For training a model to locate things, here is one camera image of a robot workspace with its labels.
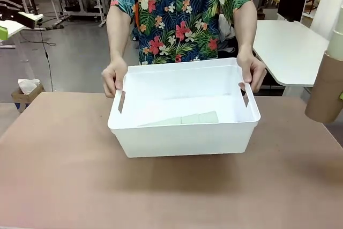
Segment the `person's left hand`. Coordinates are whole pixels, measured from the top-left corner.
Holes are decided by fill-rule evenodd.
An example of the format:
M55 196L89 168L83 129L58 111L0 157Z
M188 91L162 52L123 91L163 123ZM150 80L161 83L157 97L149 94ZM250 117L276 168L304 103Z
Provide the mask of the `person's left hand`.
M254 57L251 51L239 51L237 63L242 69L243 81L257 93L267 74L264 63Z

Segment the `person's right hand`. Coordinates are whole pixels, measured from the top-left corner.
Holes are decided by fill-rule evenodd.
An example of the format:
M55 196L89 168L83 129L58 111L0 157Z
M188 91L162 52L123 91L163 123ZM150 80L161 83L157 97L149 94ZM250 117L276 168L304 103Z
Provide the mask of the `person's right hand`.
M128 66L122 57L114 58L102 72L103 88L108 98L114 98L117 90L123 89Z

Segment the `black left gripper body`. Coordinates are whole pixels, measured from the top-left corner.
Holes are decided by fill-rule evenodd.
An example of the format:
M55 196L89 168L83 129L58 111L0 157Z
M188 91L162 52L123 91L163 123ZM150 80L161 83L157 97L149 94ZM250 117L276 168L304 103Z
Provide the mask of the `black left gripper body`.
M1 0L1 20L15 21L17 15L21 11L21 5L9 0Z

